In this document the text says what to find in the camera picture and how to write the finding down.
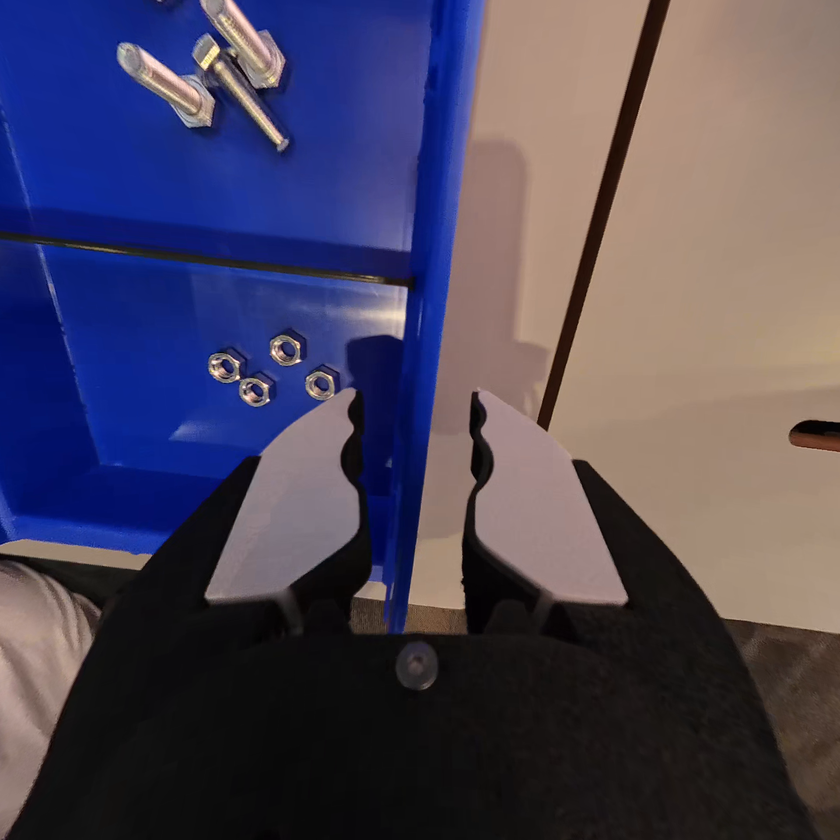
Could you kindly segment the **blue plastic bin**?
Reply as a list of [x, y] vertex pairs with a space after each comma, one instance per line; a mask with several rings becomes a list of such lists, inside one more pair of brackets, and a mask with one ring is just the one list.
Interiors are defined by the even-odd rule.
[[[119, 65], [124, 41], [200, 77], [204, 34], [232, 57], [200, 2], [2, 2], [2, 542], [152, 553], [320, 406], [327, 364], [364, 394], [371, 580], [398, 632], [484, 3], [236, 3], [286, 58], [255, 88], [282, 153], [222, 88], [188, 129]], [[290, 367], [269, 353], [286, 329], [308, 342]], [[273, 402], [210, 376], [225, 348]]]

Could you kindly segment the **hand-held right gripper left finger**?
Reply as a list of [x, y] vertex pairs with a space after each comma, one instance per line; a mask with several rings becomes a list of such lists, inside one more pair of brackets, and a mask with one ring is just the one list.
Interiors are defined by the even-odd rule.
[[364, 397], [344, 389], [264, 449], [205, 590], [208, 604], [274, 602], [295, 631], [318, 602], [350, 618], [372, 572], [363, 434]]

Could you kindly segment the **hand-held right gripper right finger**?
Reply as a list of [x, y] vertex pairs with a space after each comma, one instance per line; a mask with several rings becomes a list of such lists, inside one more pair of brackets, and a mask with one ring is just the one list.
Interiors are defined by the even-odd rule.
[[463, 588], [470, 634], [504, 602], [564, 634], [565, 606], [625, 607], [626, 588], [572, 456], [488, 390], [472, 393]]

